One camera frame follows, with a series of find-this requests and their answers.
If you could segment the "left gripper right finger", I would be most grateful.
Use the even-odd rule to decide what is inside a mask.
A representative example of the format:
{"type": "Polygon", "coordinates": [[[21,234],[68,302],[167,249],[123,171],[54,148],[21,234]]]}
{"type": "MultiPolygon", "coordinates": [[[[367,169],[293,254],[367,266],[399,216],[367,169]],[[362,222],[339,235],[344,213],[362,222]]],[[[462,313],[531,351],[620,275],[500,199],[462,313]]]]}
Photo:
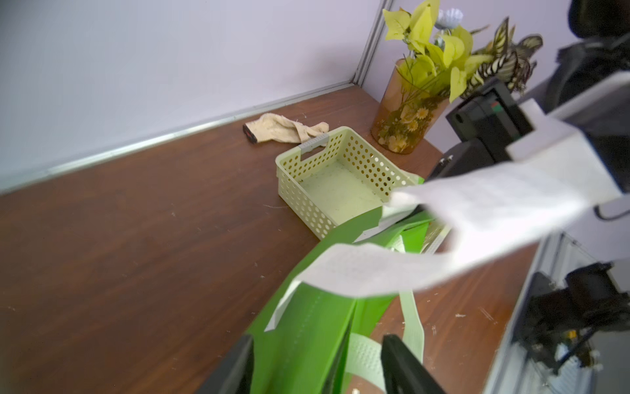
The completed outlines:
{"type": "Polygon", "coordinates": [[[396,335],[384,336],[381,362],[385,393],[446,393],[403,343],[402,339],[396,335]]]}

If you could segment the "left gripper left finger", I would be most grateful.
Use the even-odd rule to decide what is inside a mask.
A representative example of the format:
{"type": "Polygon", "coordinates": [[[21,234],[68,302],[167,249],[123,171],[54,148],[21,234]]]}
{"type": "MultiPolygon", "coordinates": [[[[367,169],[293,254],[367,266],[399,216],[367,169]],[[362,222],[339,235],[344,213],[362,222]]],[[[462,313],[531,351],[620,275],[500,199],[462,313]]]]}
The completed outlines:
{"type": "Polygon", "coordinates": [[[254,338],[243,335],[196,391],[198,394],[249,394],[254,377],[254,338]]]}

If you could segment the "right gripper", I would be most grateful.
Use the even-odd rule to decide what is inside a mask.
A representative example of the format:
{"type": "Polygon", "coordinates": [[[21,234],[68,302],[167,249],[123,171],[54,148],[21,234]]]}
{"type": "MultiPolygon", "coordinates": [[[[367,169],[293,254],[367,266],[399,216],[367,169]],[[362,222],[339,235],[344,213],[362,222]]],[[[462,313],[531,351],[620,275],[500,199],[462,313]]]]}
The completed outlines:
{"type": "Polygon", "coordinates": [[[533,131],[506,84],[496,78],[474,90],[446,119],[459,144],[443,154],[430,180],[507,162],[507,147],[533,131]]]}

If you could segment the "green insulated delivery bag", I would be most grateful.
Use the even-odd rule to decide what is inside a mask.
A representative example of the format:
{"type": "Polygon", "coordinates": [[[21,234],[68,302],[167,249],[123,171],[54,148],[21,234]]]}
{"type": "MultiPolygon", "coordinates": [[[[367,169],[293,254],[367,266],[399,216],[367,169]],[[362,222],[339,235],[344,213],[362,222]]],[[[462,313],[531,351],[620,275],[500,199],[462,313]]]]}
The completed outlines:
{"type": "Polygon", "coordinates": [[[394,296],[412,361],[424,333],[413,294],[465,274],[616,200],[600,154],[582,136],[527,149],[457,177],[397,190],[375,228],[326,247],[293,278],[254,335],[254,393],[340,393],[358,376],[386,387],[385,344],[370,338],[394,296]]]}

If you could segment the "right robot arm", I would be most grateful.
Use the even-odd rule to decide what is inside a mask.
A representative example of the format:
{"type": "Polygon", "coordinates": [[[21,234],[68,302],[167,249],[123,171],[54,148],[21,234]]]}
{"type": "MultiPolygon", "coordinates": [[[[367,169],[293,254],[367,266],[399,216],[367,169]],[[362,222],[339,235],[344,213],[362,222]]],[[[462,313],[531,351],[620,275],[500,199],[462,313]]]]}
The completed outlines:
{"type": "MultiPolygon", "coordinates": [[[[556,72],[536,94],[544,113],[551,113],[619,72],[629,70],[629,3],[574,1],[569,28],[579,43],[560,49],[556,72]]],[[[447,151],[431,179],[454,177],[505,162],[508,146],[533,131],[517,103],[508,97],[520,90],[534,70],[532,56],[543,46],[538,34],[513,43],[503,21],[489,47],[480,54],[492,57],[475,68],[464,102],[447,116],[460,142],[447,151]]]]}

